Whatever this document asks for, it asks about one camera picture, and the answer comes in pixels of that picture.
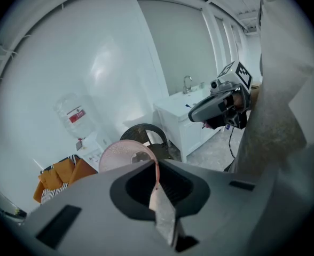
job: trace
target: cloth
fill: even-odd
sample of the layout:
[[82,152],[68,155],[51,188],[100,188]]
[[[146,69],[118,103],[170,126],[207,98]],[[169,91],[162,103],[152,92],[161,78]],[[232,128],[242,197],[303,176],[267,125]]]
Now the cloth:
[[229,168],[256,176],[305,147],[289,102],[314,72],[314,29],[301,9],[293,0],[263,0],[261,7],[263,83]]

